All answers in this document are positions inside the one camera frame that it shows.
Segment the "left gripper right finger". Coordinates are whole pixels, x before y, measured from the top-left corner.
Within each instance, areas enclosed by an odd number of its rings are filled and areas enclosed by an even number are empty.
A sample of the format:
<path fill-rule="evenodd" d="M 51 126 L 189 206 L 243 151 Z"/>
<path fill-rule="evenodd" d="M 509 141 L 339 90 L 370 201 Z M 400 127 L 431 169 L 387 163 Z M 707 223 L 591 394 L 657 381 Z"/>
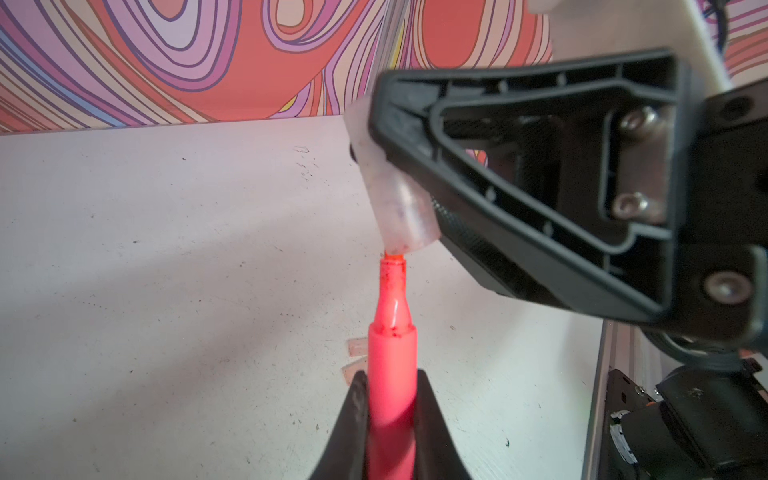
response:
<path fill-rule="evenodd" d="M 415 478 L 471 480 L 452 440 L 427 373 L 417 372 Z"/>

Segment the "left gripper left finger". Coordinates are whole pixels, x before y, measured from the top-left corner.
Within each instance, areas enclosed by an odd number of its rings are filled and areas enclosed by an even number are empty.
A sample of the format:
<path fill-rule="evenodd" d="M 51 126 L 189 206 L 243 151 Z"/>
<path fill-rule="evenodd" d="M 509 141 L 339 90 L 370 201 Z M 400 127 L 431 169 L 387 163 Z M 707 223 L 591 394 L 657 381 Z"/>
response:
<path fill-rule="evenodd" d="M 368 382 L 364 371 L 354 374 L 325 449 L 310 480 L 362 480 L 366 474 Z"/>

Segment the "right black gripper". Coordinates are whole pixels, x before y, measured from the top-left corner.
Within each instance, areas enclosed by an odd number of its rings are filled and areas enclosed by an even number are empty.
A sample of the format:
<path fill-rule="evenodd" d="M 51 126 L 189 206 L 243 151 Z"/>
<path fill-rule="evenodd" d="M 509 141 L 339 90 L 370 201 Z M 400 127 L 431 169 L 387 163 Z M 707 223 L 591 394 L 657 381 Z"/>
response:
<path fill-rule="evenodd" d="M 767 82 L 708 99 L 686 176 L 673 303 L 646 338 L 719 372 L 767 350 Z"/>

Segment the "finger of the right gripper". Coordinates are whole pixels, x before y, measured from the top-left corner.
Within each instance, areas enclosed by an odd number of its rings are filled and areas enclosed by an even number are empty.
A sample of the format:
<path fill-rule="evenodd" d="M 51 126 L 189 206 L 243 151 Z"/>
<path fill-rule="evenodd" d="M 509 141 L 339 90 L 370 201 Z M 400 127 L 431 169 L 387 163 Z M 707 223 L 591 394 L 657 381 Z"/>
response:
<path fill-rule="evenodd" d="M 702 102 L 667 49 L 516 68 L 389 70 L 368 127 L 387 158 L 557 300 L 629 324 L 673 303 Z"/>
<path fill-rule="evenodd" d="M 498 295 L 558 307 L 558 300 L 497 247 L 457 215 L 432 199 L 441 231 L 440 242 L 483 288 Z"/>

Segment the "translucent pen cap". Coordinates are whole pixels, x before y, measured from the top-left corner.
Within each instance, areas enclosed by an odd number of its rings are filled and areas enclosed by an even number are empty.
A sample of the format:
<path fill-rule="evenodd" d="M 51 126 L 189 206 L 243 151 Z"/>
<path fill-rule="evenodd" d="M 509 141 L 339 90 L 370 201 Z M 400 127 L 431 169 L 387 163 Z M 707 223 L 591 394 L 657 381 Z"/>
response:
<path fill-rule="evenodd" d="M 346 342 L 350 358 L 364 357 L 368 354 L 368 338 L 351 338 Z"/>

